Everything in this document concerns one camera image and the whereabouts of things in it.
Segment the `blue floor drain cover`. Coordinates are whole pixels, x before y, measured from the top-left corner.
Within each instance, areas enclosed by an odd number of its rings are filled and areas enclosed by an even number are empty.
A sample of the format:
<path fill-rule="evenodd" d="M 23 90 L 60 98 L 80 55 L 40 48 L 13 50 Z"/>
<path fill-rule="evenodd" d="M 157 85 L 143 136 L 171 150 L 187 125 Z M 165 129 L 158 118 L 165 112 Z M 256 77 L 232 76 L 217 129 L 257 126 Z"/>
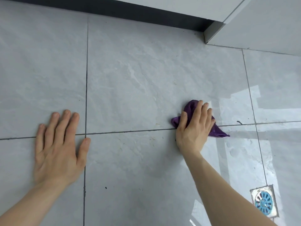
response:
<path fill-rule="evenodd" d="M 279 217 L 273 185 L 250 190 L 253 205 L 268 218 Z"/>

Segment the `white cabinet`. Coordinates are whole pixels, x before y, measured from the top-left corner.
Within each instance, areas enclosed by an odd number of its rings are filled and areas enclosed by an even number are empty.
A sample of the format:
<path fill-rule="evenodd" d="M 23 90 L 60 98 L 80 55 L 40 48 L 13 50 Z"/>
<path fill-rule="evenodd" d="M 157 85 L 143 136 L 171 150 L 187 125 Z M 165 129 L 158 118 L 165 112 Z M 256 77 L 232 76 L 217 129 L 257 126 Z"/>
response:
<path fill-rule="evenodd" d="M 117 0 L 214 20 L 206 43 L 301 57 L 301 0 Z"/>

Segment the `purple cleaning cloth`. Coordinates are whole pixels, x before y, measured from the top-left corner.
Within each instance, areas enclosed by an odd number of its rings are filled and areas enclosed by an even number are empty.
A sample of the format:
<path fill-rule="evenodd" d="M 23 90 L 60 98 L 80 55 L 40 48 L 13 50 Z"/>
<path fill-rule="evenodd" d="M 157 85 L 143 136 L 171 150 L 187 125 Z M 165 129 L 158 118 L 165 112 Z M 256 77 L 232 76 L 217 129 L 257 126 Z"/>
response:
<path fill-rule="evenodd" d="M 187 113 L 187 122 L 186 122 L 186 127 L 189 125 L 193 113 L 197 107 L 198 104 L 198 100 L 191 100 L 190 102 L 188 102 L 186 104 L 186 106 L 184 107 L 184 112 Z M 180 118 L 181 116 L 178 117 L 174 117 L 171 119 L 171 125 L 177 129 L 180 123 Z M 216 138 L 224 138 L 224 137 L 230 137 L 230 135 L 226 134 L 225 132 L 223 132 L 216 124 L 214 124 L 209 132 L 209 137 L 216 137 Z"/>

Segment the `person's right hand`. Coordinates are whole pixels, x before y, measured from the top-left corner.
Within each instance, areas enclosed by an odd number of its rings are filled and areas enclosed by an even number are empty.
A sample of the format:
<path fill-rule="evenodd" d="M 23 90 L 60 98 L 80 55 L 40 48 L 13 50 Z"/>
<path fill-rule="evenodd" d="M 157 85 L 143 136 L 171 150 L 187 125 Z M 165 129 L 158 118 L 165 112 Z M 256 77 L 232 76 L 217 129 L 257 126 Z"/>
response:
<path fill-rule="evenodd" d="M 212 109 L 208 109 L 209 118 L 212 118 Z M 176 144 L 184 158 L 199 156 L 208 138 L 207 127 L 197 124 L 197 107 L 193 113 L 189 125 L 182 133 L 177 133 Z"/>

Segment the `person's left hand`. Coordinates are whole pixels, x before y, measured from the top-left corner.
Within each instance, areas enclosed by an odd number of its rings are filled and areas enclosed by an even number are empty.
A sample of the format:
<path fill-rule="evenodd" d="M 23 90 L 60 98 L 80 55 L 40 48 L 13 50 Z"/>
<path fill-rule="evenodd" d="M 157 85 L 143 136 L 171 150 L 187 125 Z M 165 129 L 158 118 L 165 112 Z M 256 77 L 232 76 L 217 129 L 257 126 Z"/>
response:
<path fill-rule="evenodd" d="M 76 112 L 71 113 L 62 145 L 54 145 L 55 124 L 52 115 L 48 125 L 45 125 L 44 149 L 36 152 L 35 143 L 34 181 L 37 184 L 44 180 L 60 178 L 71 184 L 84 170 L 84 167 L 77 167 L 76 132 L 80 115 Z"/>

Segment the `person's left forearm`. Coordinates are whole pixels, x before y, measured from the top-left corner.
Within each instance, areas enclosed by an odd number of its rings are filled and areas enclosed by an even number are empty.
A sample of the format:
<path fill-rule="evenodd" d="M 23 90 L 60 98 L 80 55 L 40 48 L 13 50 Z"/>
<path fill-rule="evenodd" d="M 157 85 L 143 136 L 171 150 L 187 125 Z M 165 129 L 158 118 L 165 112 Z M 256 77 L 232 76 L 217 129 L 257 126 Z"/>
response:
<path fill-rule="evenodd" d="M 0 226 L 39 226 L 70 182 L 53 178 L 37 183 L 19 202 L 0 216 Z"/>

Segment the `person's right forearm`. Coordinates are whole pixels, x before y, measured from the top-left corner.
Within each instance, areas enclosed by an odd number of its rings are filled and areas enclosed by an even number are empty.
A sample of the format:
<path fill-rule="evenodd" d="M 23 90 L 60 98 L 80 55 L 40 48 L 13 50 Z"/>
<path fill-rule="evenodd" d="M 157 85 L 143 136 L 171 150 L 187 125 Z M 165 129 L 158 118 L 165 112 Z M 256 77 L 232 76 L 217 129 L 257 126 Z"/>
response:
<path fill-rule="evenodd" d="M 212 226 L 277 226 L 234 190 L 197 151 L 181 151 Z"/>

